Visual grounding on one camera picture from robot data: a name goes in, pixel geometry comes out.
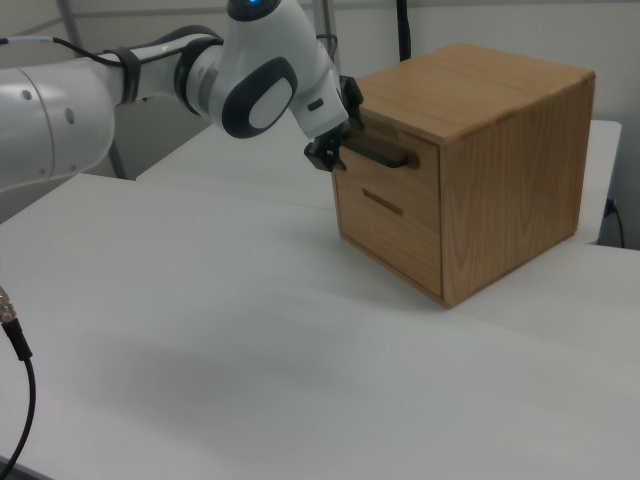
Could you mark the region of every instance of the drawer slot handle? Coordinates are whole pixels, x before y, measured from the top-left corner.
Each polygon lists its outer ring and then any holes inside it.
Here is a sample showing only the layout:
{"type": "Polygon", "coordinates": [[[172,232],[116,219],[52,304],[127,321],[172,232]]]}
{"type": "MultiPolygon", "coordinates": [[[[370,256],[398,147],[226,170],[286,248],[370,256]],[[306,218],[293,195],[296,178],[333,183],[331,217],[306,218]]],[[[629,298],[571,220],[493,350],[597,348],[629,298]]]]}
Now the drawer slot handle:
{"type": "Polygon", "coordinates": [[[366,188],[362,189],[362,193],[364,193],[365,197],[370,198],[374,202],[377,202],[380,205],[382,205],[383,207],[388,208],[393,213],[397,213],[398,215],[404,215],[404,210],[402,210],[402,208],[400,208],[399,206],[391,203],[389,200],[385,200],[384,198],[376,195],[375,193],[370,192],[366,188]]]}

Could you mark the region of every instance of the black drawer handle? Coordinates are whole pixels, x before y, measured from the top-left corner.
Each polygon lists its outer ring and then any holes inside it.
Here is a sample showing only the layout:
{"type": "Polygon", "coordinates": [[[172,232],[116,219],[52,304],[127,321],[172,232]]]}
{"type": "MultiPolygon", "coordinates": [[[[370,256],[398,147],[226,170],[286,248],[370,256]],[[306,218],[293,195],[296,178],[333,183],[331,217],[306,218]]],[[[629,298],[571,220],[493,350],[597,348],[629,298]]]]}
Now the black drawer handle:
{"type": "Polygon", "coordinates": [[[408,150],[359,132],[348,132],[340,141],[343,147],[388,168],[418,168],[418,157],[408,150]]]}

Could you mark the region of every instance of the white wall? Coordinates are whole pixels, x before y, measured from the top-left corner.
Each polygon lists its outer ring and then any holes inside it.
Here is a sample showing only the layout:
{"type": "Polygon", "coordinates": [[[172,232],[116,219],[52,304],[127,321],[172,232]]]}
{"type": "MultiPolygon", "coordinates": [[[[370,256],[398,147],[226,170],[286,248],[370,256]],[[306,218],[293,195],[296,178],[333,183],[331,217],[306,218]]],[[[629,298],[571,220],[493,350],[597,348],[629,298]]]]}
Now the white wall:
{"type": "MultiPolygon", "coordinates": [[[[67,39],[60,12],[52,0],[3,0],[0,15],[0,37],[19,34],[52,35],[67,39]]],[[[56,45],[20,45],[0,47],[0,69],[60,62],[73,58],[71,52],[56,45]]],[[[109,174],[110,165],[103,163],[92,173],[109,174]]],[[[12,217],[64,180],[43,182],[0,193],[0,223],[12,217]]]]}
{"type": "MultiPolygon", "coordinates": [[[[308,7],[310,1],[301,3],[308,7]]],[[[225,0],[71,2],[82,40],[93,50],[148,41],[190,23],[207,25],[224,36],[225,4],[225,0]]],[[[334,4],[343,73],[360,76],[397,61],[394,2],[334,0],[334,4]]],[[[623,124],[612,195],[619,202],[627,243],[640,248],[640,189],[636,188],[640,184],[640,3],[420,7],[410,9],[410,23],[414,55],[465,41],[595,70],[594,118],[623,124]]],[[[167,100],[120,107],[117,123],[117,143],[133,175],[205,126],[167,100]]],[[[615,245],[612,220],[604,239],[615,245]]]]}

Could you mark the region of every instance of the wooden box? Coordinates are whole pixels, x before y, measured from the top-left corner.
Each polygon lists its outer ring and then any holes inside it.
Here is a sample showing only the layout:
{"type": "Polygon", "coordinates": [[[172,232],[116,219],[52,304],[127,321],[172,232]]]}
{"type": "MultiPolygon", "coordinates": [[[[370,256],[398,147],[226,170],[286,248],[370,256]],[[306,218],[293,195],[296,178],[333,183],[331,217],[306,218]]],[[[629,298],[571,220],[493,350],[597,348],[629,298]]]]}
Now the wooden box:
{"type": "Polygon", "coordinates": [[[575,232],[592,71],[455,44],[358,85],[345,240],[453,306],[575,232]]]}

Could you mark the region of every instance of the connector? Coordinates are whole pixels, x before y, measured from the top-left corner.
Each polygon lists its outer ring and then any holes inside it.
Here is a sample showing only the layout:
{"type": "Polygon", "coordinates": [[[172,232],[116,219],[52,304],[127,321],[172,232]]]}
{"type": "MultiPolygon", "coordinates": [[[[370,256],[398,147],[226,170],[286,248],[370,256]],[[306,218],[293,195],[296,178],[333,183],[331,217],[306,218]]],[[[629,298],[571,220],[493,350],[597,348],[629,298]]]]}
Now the connector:
{"type": "Polygon", "coordinates": [[[616,209],[616,201],[613,198],[607,198],[607,201],[604,204],[604,213],[603,213],[603,217],[607,218],[609,215],[611,215],[616,209]]]}
{"type": "Polygon", "coordinates": [[[8,323],[15,320],[17,317],[16,311],[11,305],[9,295],[0,287],[0,323],[8,323]]]}
{"type": "Polygon", "coordinates": [[[22,333],[22,327],[20,326],[16,311],[9,301],[9,295],[7,295],[7,292],[5,292],[2,287],[0,287],[0,323],[7,337],[11,340],[13,349],[18,355],[18,360],[24,362],[31,358],[33,354],[22,333]]]}

